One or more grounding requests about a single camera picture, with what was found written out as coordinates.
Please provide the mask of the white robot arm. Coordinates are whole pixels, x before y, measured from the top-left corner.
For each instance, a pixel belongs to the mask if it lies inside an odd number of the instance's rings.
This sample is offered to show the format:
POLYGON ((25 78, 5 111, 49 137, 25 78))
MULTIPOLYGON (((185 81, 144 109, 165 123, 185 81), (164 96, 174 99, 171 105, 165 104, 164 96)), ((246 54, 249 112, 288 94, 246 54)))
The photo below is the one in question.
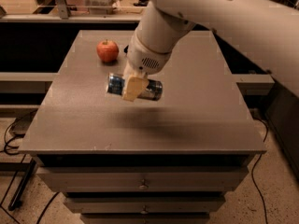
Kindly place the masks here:
POLYGON ((133 101, 194 25, 214 31, 299 96, 299 10, 270 0, 149 0, 129 43, 123 99, 133 101))

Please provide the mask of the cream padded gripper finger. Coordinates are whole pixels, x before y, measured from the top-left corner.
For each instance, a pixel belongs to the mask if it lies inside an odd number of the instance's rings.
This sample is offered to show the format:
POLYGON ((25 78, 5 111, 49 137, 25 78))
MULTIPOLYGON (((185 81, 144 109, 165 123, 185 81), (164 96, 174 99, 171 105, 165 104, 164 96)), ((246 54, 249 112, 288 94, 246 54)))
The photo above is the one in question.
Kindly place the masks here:
POLYGON ((125 80, 122 99, 133 102, 148 87, 149 83, 147 78, 130 75, 125 80))

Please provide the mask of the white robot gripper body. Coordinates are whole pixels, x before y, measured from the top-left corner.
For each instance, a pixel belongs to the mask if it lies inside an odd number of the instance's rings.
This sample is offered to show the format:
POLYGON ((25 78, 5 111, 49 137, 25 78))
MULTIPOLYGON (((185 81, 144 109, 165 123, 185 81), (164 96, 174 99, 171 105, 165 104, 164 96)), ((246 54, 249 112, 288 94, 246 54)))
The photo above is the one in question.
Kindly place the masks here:
POLYGON ((164 68, 170 56, 170 52, 159 53, 150 50, 142 44, 137 34, 133 34, 127 50, 127 62, 123 75, 128 78, 130 75, 146 77, 157 74, 164 68))

